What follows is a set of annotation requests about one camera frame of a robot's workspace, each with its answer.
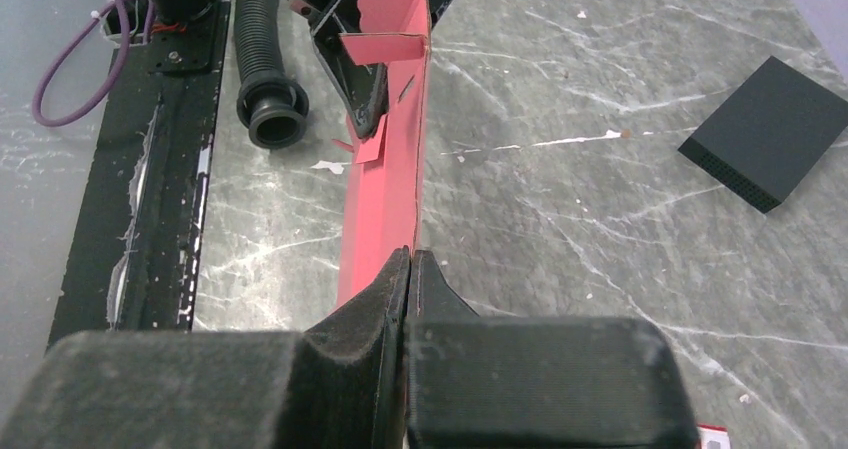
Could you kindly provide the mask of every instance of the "black rectangular object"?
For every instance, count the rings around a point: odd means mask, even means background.
[[[432,448],[690,449],[695,417],[647,321],[407,321],[409,443]]]
[[[770,57],[679,151],[767,213],[846,126],[848,102]]]

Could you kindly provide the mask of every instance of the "marble tabletop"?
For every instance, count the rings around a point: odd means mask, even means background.
[[[343,106],[305,21],[281,10],[280,36],[309,134],[253,147],[230,59],[196,330],[303,329],[335,301]],[[848,96],[790,0],[457,0],[433,41],[423,245],[481,313],[653,322],[734,447],[835,448],[848,137],[768,216],[676,152],[770,55]]]

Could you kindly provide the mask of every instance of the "white paint chip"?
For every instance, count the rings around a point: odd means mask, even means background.
[[[310,167],[310,169],[328,169],[330,172],[338,176],[344,173],[344,163],[318,161],[318,163]]]

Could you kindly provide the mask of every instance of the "purple cable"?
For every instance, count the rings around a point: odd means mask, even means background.
[[[48,119],[44,116],[41,106],[44,103],[44,93],[47,91],[47,85],[50,84],[50,81],[53,79],[53,76],[56,75],[59,67],[61,67],[61,65],[65,62],[65,59],[67,59],[74,49],[77,48],[80,42],[82,42],[82,40],[85,39],[95,27],[97,27],[97,24],[100,22],[99,18],[92,18],[85,28],[77,34],[76,37],[74,37],[74,40],[62,49],[53,63],[50,64],[50,67],[47,68],[44,76],[42,76],[41,80],[38,82],[38,86],[35,89],[35,95],[32,98],[32,116],[35,118],[35,122],[46,127],[60,127],[68,125],[91,112],[91,110],[94,109],[94,107],[97,106],[97,104],[99,104],[107,94],[109,94],[112,86],[115,85],[115,81],[118,80],[118,76],[121,74],[124,64],[127,62],[127,53],[130,49],[130,18],[127,14],[127,8],[124,5],[124,0],[114,0],[114,2],[110,2],[103,6],[98,13],[100,14],[100,17],[103,17],[108,14],[113,7],[118,10],[118,20],[121,25],[121,45],[118,48],[118,55],[115,58],[115,63],[112,65],[112,70],[109,71],[109,75],[106,77],[106,80],[103,81],[103,84],[97,92],[95,92],[94,95],[82,105],[82,107],[71,114],[58,119]],[[151,2],[148,4],[147,20],[145,20],[144,23],[145,39],[148,38],[148,27],[153,25],[152,15],[153,5]]]

